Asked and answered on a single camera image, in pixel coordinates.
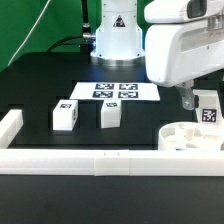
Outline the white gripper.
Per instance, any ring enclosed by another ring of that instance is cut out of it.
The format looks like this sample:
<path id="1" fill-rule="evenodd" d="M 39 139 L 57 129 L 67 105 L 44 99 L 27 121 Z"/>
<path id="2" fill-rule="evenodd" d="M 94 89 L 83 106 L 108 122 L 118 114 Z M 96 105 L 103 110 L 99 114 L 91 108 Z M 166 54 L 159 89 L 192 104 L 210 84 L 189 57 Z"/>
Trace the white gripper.
<path id="1" fill-rule="evenodd" d="M 153 0 L 144 17 L 149 80 L 176 85 L 183 108 L 193 110 L 193 79 L 224 68 L 224 0 Z"/>

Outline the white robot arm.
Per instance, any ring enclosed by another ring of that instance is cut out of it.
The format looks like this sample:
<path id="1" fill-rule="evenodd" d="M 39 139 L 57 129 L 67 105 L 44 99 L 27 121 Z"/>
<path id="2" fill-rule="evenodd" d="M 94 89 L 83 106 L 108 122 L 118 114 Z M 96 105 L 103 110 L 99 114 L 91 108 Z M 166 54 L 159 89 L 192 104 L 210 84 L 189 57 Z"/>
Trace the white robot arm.
<path id="1" fill-rule="evenodd" d="M 92 60 L 144 62 L 152 83 L 176 87 L 183 107 L 193 109 L 193 80 L 224 69 L 224 0 L 153 0 L 144 18 L 146 32 L 137 24 L 137 0 L 102 0 Z"/>

